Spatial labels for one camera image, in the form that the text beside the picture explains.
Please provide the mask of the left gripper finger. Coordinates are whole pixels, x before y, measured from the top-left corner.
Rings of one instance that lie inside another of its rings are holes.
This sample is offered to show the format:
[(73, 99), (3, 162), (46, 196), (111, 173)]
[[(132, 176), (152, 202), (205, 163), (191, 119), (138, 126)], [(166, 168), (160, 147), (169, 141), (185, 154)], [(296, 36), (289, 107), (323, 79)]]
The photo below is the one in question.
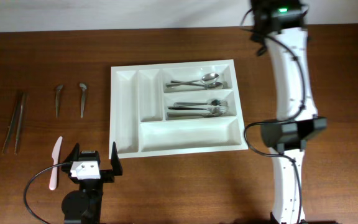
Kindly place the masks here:
[(75, 162), (78, 160), (79, 154), (80, 154), (80, 144), (76, 143), (71, 153), (69, 153), (69, 155), (66, 157), (66, 159), (63, 162), (64, 163)]
[(121, 162), (118, 157), (117, 153), (117, 146), (116, 142), (114, 141), (111, 148), (111, 157), (110, 157), (110, 163), (112, 166), (112, 171), (114, 174), (123, 174), (123, 169)]

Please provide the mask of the steel spoon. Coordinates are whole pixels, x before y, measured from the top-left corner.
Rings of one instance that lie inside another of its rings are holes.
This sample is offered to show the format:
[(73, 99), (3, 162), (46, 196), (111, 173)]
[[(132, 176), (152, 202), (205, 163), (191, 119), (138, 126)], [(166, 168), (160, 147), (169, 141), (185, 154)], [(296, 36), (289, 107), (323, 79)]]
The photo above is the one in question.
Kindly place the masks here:
[(200, 87), (203, 87), (205, 90), (223, 89), (224, 88), (224, 84), (221, 82), (212, 82), (210, 84), (205, 84), (205, 83), (199, 84), (197, 80), (195, 80), (193, 82), (178, 82), (176, 80), (172, 80), (170, 83), (165, 84), (165, 86), (167, 88), (172, 88), (172, 87), (181, 86), (181, 85), (200, 86)]
[(203, 75), (199, 80), (192, 80), (192, 81), (179, 82), (179, 83), (167, 83), (165, 86), (167, 88), (171, 88), (171, 87), (175, 87), (175, 86), (187, 85), (187, 84), (196, 83), (196, 82), (201, 82), (204, 85), (210, 85), (210, 84), (218, 81), (218, 79), (219, 79), (218, 73), (207, 73), (207, 74)]

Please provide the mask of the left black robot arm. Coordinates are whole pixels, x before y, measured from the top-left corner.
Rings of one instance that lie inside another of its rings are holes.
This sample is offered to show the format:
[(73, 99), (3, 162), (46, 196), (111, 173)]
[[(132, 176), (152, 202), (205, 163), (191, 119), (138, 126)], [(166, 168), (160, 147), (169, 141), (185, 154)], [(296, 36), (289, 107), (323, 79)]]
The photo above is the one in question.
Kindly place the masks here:
[(100, 169), (98, 151), (80, 151), (76, 144), (63, 161), (62, 171), (79, 185), (78, 190), (68, 193), (62, 201), (65, 223), (99, 223), (103, 198), (103, 185), (113, 183), (123, 173), (116, 144), (112, 145), (110, 164), (107, 170)]

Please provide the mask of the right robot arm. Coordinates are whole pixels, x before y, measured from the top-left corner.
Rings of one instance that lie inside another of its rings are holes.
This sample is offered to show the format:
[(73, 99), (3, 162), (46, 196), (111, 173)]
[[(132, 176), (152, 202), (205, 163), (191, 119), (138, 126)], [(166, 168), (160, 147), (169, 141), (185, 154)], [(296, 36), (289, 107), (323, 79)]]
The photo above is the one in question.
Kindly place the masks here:
[(277, 117), (261, 122), (260, 131), (272, 158), (275, 200), (273, 223), (305, 223), (301, 169), (306, 143), (327, 126), (319, 116), (307, 62), (308, 6), (300, 1), (252, 1), (251, 39), (269, 52), (277, 91)]

